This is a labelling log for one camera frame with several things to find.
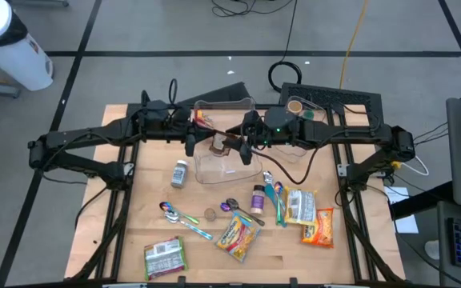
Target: orange snack bag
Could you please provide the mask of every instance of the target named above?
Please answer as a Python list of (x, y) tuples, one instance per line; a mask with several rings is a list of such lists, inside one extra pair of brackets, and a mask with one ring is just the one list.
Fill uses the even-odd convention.
[(314, 226), (303, 225), (302, 243), (334, 248), (334, 208), (319, 209)]

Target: white trash can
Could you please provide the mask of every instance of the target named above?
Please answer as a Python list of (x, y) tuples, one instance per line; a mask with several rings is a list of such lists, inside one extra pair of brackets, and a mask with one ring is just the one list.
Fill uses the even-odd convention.
[(53, 82), (53, 62), (5, 0), (0, 0), (0, 68), (31, 91)]

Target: wooden tabletop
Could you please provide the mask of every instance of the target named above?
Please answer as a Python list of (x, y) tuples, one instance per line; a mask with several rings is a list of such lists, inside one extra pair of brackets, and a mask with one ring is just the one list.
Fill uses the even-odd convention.
[[(364, 110), (363, 106), (350, 106), (350, 108)], [(123, 118), (125, 115), (125, 105), (107, 106), (102, 124)], [(222, 119), (228, 121), (229, 125), (241, 123), (242, 117), (235, 112), (233, 114), (222, 112)], [(347, 111), (346, 119), (350, 126), (367, 124), (367, 116), (363, 114), (352, 114)], [(345, 162), (343, 146), (340, 149), (341, 157)], [(352, 150), (356, 162), (363, 161), (375, 152), (372, 145), (353, 145)], [(276, 148), (266, 149), (264, 152), (276, 157), (295, 179), (303, 176), (311, 156), (310, 151), (297, 162), (293, 162), (292, 158), (290, 162), (284, 159), (286, 157), (281, 157), (284, 154)], [(118, 147), (98, 146), (94, 159), (100, 162), (115, 161), (117, 155)], [(130, 157), (130, 148), (126, 155)], [(184, 188), (175, 189), (170, 185), (170, 179), (176, 162), (181, 159), (190, 163), (189, 172)], [(260, 161), (263, 170), (273, 173), (275, 181), (281, 181), (285, 186), (295, 186), (273, 162), (267, 159), (260, 159)], [(154, 282), (177, 282), (177, 277), (181, 275), (186, 276), (188, 282), (205, 283), (287, 283), (291, 277), (296, 277), (299, 283), (354, 282), (343, 213), (334, 201), (338, 184), (331, 146), (323, 147), (316, 154), (308, 179), (302, 185), (295, 187), (317, 190), (317, 208), (335, 208), (333, 218), (335, 248), (327, 249), (301, 243), (302, 227), (299, 225), (289, 224), (287, 228), (276, 226), (275, 208), (271, 201), (266, 199), (265, 211), (261, 217), (266, 225), (256, 241), (252, 243), (244, 263), (238, 262), (215, 245), (231, 220), (231, 213), (222, 212), (219, 204), (226, 198), (232, 197), (239, 201), (243, 209), (249, 210), (253, 185), (263, 184), (262, 174), (235, 182), (200, 184), (195, 178), (194, 164), (194, 159), (185, 155), (184, 145), (180, 143), (149, 141), (140, 144), (118, 274), (120, 282), (144, 282), (143, 247), (174, 236), (184, 238), (189, 270), (156, 278)], [(368, 184), (383, 190), (381, 180), (371, 178)], [(90, 179), (84, 202), (103, 187), (102, 180)], [(375, 190), (366, 190), (362, 192), (362, 197), (372, 245), (391, 269), (399, 277), (405, 278), (385, 196)], [(80, 217), (66, 268), (66, 277), (77, 273), (100, 243), (109, 199), (108, 192), (88, 206)], [(182, 212), (198, 218), (200, 220), (198, 228), (212, 234), (214, 240), (208, 241), (181, 224), (169, 223), (158, 207), (162, 201), (169, 201)], [(208, 222), (203, 217), (204, 210), (209, 207), (216, 211), (217, 219), (214, 222)], [(362, 277), (367, 278), (363, 248), (359, 241), (356, 242)], [(108, 249), (106, 276), (110, 273), (113, 253), (114, 245)]]

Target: paper sheet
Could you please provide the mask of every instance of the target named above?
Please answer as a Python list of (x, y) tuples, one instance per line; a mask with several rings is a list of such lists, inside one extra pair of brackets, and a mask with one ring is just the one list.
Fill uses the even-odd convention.
[[(408, 190), (405, 187), (385, 186), (384, 189), (385, 189), (385, 193), (387, 193), (387, 196), (389, 197), (389, 203), (391, 205), (408, 198), (408, 196), (402, 196), (402, 195), (408, 195)], [(408, 217), (396, 220), (396, 226), (398, 227), (399, 233), (405, 233), (405, 234), (418, 234), (419, 233), (419, 229), (417, 228), (417, 222), (415, 221), (414, 215), (410, 215)]]

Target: spoon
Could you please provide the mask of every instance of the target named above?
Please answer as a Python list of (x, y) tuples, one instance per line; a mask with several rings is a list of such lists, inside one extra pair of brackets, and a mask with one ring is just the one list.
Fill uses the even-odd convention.
[[(231, 207), (230, 207), (227, 203), (225, 203), (225, 202), (222, 203), (222, 204), (220, 204), (220, 208), (222, 208), (223, 212), (229, 212), (229, 211), (232, 210)], [(252, 222), (252, 219), (249, 218), (249, 217), (247, 217), (247, 216), (245, 216), (245, 215), (239, 214), (239, 217), (241, 217), (241, 218), (247, 220), (248, 222)]]
[(165, 211), (165, 218), (166, 220), (168, 220), (168, 222), (170, 223), (177, 223), (177, 222), (180, 222), (181, 224), (183, 224), (184, 226), (192, 229), (193, 231), (197, 232), (198, 234), (200, 234), (201, 236), (203, 236), (205, 239), (207, 240), (213, 240), (213, 236), (211, 236), (210, 234), (200, 230), (199, 228), (191, 225), (191, 224), (188, 224), (186, 222), (184, 222), (183, 220), (179, 219), (179, 215), (175, 212), (170, 212), (170, 211)]
[(282, 218), (282, 213), (280, 212), (280, 203), (282, 199), (280, 199), (280, 195), (282, 194), (282, 191), (284, 190), (284, 186), (282, 185), (281, 182), (276, 182), (275, 183), (275, 194), (277, 195), (277, 218), (276, 218), (276, 225), (282, 225), (284, 226), (285, 223), (283, 223), (283, 218)]
[(165, 212), (175, 212), (175, 213), (177, 213), (177, 214), (183, 216), (184, 218), (186, 218), (186, 219), (192, 221), (193, 223), (199, 224), (199, 221), (198, 221), (197, 218), (193, 218), (193, 217), (191, 217), (191, 216), (189, 216), (189, 215), (186, 215), (186, 214), (180, 212), (179, 210), (175, 209), (175, 208), (172, 206), (172, 204), (170, 204), (169, 202), (161, 202), (161, 203), (159, 203), (159, 208), (161, 208), (161, 210), (163, 210), (163, 211), (165, 211)]
[(228, 198), (226, 200), (227, 205), (230, 207), (231, 210), (239, 210), (244, 213), (246, 216), (254, 219), (260, 226), (264, 226), (264, 221), (255, 217), (254, 215), (248, 214), (245, 210), (239, 208), (238, 201), (234, 198)]
[(275, 193), (275, 189), (273, 185), (273, 174), (270, 171), (264, 171), (263, 179), (264, 179), (264, 182), (268, 184), (266, 185), (266, 189), (265, 189), (265, 193), (268, 196), (268, 198), (271, 199), (274, 206), (277, 206), (277, 202), (280, 202), (280, 206), (282, 207), (282, 210), (286, 212), (286, 205), (284, 204), (284, 201), (279, 197), (282, 191), (280, 192), (280, 194)]

